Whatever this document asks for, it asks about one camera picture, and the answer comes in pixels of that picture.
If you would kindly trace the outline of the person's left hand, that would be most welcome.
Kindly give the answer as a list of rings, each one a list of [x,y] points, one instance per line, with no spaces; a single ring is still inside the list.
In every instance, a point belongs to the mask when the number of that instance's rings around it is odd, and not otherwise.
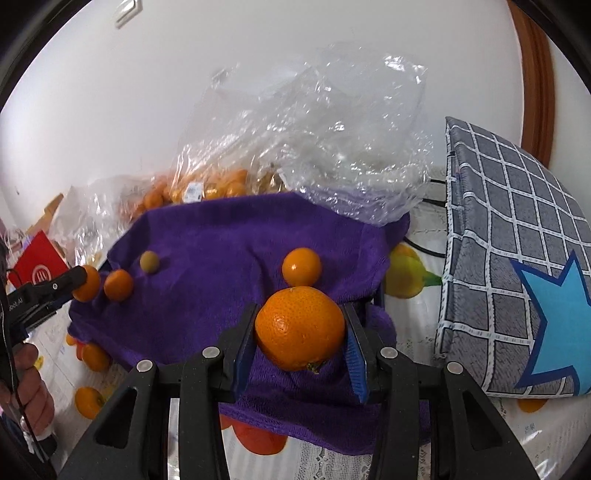
[[[17,392],[35,436],[51,425],[55,415],[53,397],[35,368],[38,355],[37,347],[30,343],[23,344],[14,355],[16,369],[22,374]]]

